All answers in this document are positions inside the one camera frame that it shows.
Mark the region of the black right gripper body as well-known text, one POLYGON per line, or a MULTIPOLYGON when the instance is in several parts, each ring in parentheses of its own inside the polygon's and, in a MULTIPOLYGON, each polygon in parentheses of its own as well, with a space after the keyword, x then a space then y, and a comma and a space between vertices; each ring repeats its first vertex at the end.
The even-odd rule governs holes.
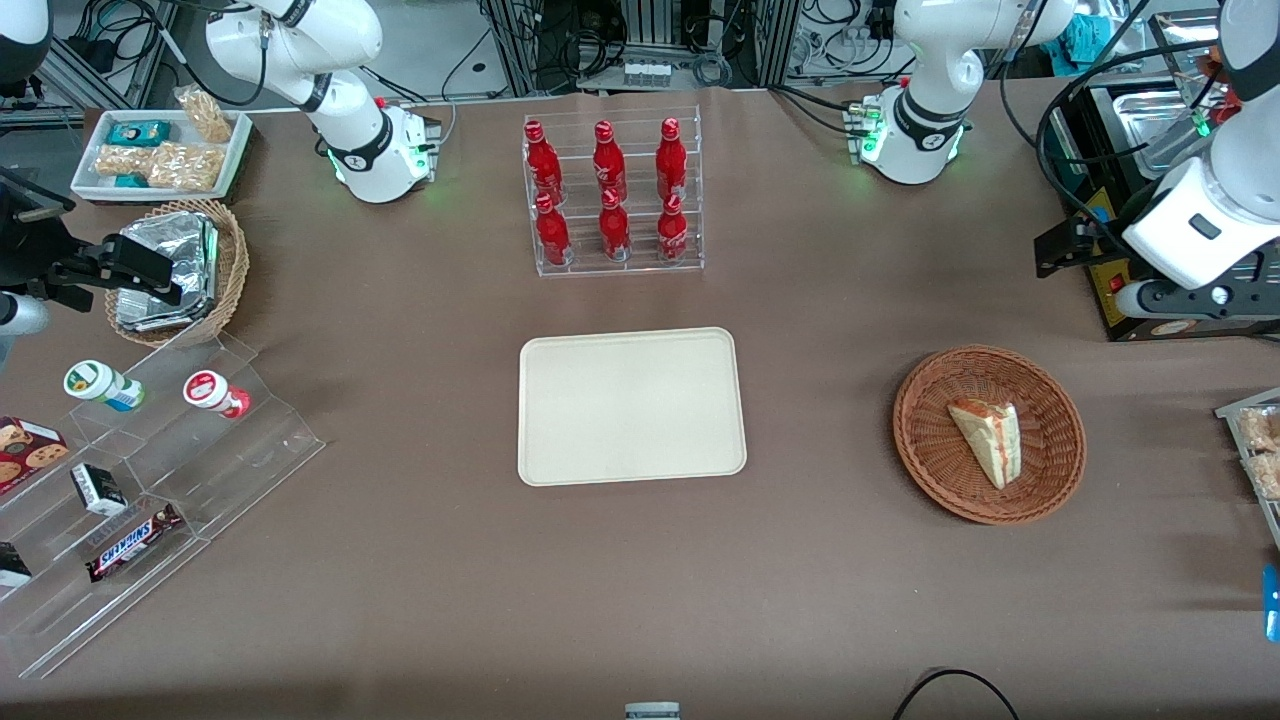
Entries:
POLYGON ((92 287, 109 287, 96 247, 74 237, 63 217, 69 197, 4 168, 1 191, 1 287, 55 304, 91 304, 92 287))

